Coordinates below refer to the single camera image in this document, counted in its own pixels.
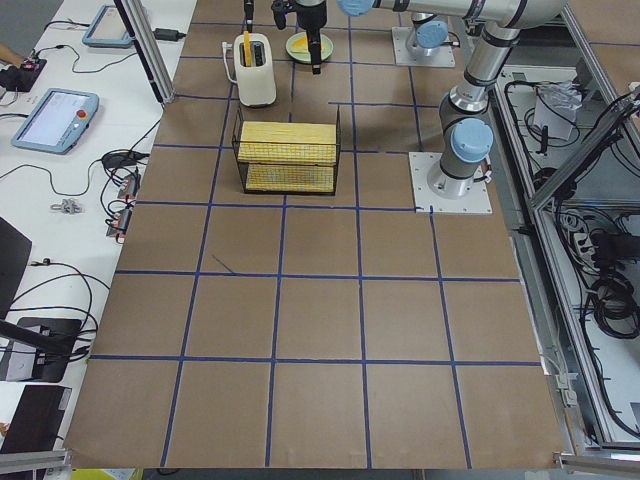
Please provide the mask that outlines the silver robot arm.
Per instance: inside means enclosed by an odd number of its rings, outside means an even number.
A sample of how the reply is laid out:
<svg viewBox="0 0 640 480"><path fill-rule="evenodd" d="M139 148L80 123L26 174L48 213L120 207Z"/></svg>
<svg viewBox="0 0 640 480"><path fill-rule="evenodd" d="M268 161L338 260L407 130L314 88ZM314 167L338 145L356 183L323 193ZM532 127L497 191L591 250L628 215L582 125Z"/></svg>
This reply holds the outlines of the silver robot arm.
<svg viewBox="0 0 640 480"><path fill-rule="evenodd" d="M488 91L493 88L520 32L541 26L556 17L564 1L340 1L340 10L358 17L372 9L413 14L430 13L481 20L484 28L461 82L441 101L439 115L445 141L439 163L427 175L436 195L458 200L474 183L479 164L488 156L494 134L483 119Z"/></svg>
<svg viewBox="0 0 640 480"><path fill-rule="evenodd" d="M339 8L349 16L360 16L376 7L379 1L338 1ZM271 11L278 29L286 27L286 15L295 13L297 24L305 32L303 44L312 57L313 63L319 63L321 57L321 29L327 23L325 1L272 1ZM443 45L449 30L445 22L436 21L436 14L421 17L412 16L414 40L410 46L435 48Z"/></svg>

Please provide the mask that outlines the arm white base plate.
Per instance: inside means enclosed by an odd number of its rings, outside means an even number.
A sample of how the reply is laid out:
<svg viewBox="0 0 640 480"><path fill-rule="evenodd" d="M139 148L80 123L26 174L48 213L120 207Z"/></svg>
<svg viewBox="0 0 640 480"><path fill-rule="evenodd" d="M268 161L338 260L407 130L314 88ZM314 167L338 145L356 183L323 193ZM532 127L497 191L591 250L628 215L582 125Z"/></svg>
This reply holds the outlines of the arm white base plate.
<svg viewBox="0 0 640 480"><path fill-rule="evenodd" d="M448 177L440 152L410 152L414 210L424 214L490 215L493 213L482 166L467 179Z"/></svg>
<svg viewBox="0 0 640 480"><path fill-rule="evenodd" d="M391 29L395 64L409 67L453 68L456 65L453 48L439 45L422 47L413 27L393 27Z"/></svg>

